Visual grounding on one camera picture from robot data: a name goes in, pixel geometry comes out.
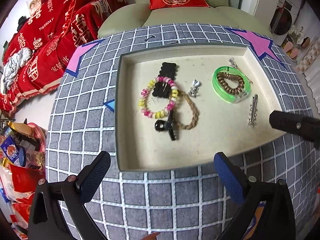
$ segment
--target blue lid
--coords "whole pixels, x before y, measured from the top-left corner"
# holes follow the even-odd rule
[[[19,164],[21,167],[25,167],[26,163],[27,163],[26,149],[21,146],[19,149]]]

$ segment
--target red blanket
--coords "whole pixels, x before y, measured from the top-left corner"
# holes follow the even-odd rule
[[[109,13],[125,0],[104,0]],[[21,68],[7,94],[0,94],[0,109],[10,116],[24,99],[56,89],[76,47],[97,39],[107,18],[99,0],[47,0],[12,38],[4,56],[23,47],[35,52]]]

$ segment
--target gray checkered tablecloth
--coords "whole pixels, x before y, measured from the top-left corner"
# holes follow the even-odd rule
[[[115,98],[122,53],[179,43],[213,42],[249,45],[223,26],[171,24],[139,28],[100,40],[81,59],[76,78],[63,76],[48,129],[46,171],[49,182],[64,180],[106,150],[111,168],[92,201],[86,204],[101,231],[111,240],[141,239],[153,231],[159,240],[213,240],[238,209],[228,196],[213,163],[161,172],[120,172],[115,149],[115,116],[103,103]],[[261,64],[286,112],[313,116],[307,96],[283,51],[273,45],[286,69],[270,57]],[[251,152],[230,158],[247,175],[262,181],[285,179],[297,232],[311,217],[319,182],[320,156],[313,144],[289,134]],[[79,239],[64,203],[66,221]]]

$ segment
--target sofa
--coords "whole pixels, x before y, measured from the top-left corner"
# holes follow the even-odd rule
[[[172,24],[172,23],[204,23],[226,25],[272,37],[268,24],[261,23],[254,16],[229,6],[229,0],[206,0],[205,7],[175,7],[157,10],[149,9],[150,0],[136,0],[115,11],[102,24],[98,38],[132,30],[135,28]]]

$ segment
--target washing machine door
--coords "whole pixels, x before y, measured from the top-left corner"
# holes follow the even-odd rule
[[[277,8],[271,20],[270,27],[274,29],[273,33],[278,36],[286,34],[292,25],[292,16],[290,11],[284,8]]]

